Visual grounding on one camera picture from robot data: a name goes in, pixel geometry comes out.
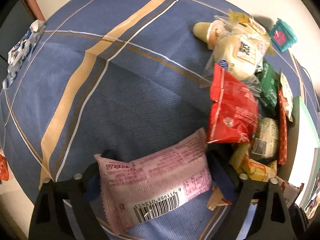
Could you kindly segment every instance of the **metal screw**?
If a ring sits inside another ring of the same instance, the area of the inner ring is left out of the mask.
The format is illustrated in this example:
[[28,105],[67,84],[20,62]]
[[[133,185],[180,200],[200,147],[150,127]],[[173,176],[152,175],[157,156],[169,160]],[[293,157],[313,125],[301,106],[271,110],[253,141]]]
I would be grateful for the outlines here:
[[247,180],[247,179],[248,179],[248,176],[247,176],[246,174],[244,174],[244,173],[241,173],[241,174],[239,174],[239,178],[240,178],[240,179]]
[[77,173],[73,176],[74,179],[82,179],[82,173]]
[[49,183],[51,181],[51,179],[49,178],[44,178],[43,183]]
[[275,178],[271,178],[271,179],[270,179],[270,182],[271,182],[272,184],[278,184],[278,180],[275,179]]

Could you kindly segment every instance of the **red package seal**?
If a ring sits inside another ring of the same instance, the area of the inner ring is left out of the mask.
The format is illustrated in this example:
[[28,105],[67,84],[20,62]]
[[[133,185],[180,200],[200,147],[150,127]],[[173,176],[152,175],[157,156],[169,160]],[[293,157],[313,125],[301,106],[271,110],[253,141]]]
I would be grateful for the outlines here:
[[287,150],[288,150],[288,131],[287,131],[287,117],[285,114],[284,106],[287,102],[282,93],[282,90],[278,88],[278,100],[280,111],[280,128],[279,128],[279,154],[278,163],[284,165],[287,162]]
[[2,155],[0,155],[0,180],[9,180],[7,160]]
[[215,64],[210,98],[207,143],[250,143],[257,128],[258,103],[248,87]]

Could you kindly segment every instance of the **clear plastic bag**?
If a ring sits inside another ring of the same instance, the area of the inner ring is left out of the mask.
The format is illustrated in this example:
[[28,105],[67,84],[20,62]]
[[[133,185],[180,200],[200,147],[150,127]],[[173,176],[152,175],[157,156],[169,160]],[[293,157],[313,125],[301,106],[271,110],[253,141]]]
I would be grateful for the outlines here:
[[213,53],[205,67],[200,87],[211,86],[214,63],[219,64],[234,77],[243,81],[249,77],[254,80],[257,65],[270,45],[270,37],[264,28],[250,19],[250,24],[240,24],[238,21],[215,16],[223,22],[225,31],[216,40]]

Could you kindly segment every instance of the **beige package with barcode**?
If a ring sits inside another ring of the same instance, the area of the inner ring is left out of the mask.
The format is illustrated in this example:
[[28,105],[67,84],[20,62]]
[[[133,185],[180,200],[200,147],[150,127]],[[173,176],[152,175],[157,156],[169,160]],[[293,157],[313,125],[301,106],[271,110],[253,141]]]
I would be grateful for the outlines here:
[[262,117],[258,121],[257,131],[250,157],[253,159],[272,158],[279,149],[279,127],[276,120]]

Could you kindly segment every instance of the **pink snack package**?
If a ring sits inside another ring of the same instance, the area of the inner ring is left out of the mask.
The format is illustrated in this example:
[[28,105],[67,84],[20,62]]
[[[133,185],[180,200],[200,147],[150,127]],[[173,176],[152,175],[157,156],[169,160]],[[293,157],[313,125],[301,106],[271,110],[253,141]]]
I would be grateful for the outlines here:
[[101,196],[114,234],[174,210],[209,190],[203,128],[178,144],[130,163],[95,155]]

